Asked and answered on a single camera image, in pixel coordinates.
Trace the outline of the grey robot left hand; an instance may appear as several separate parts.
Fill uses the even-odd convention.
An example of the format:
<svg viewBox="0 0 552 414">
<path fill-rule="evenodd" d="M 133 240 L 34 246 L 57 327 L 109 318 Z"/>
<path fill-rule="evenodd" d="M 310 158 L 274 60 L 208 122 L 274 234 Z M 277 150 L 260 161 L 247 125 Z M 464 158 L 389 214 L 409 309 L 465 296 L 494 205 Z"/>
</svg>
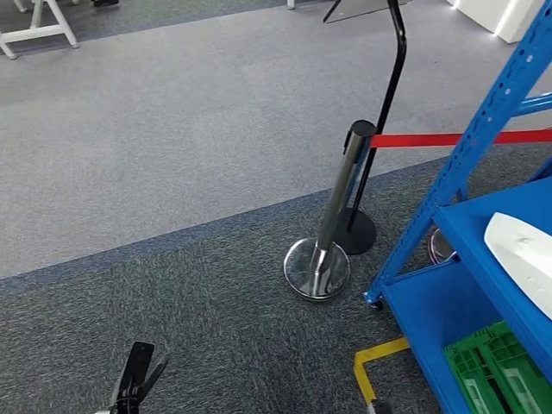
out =
<svg viewBox="0 0 552 414">
<path fill-rule="evenodd" d="M 165 354 L 161 360 L 159 360 L 150 374 L 148 374 L 142 384 L 137 388 L 137 398 L 140 400 L 144 400 L 149 394 L 149 392 L 152 388 L 153 388 L 157 380 L 163 373 L 163 371 L 168 365 L 168 360 L 168 354 Z"/>
</svg>

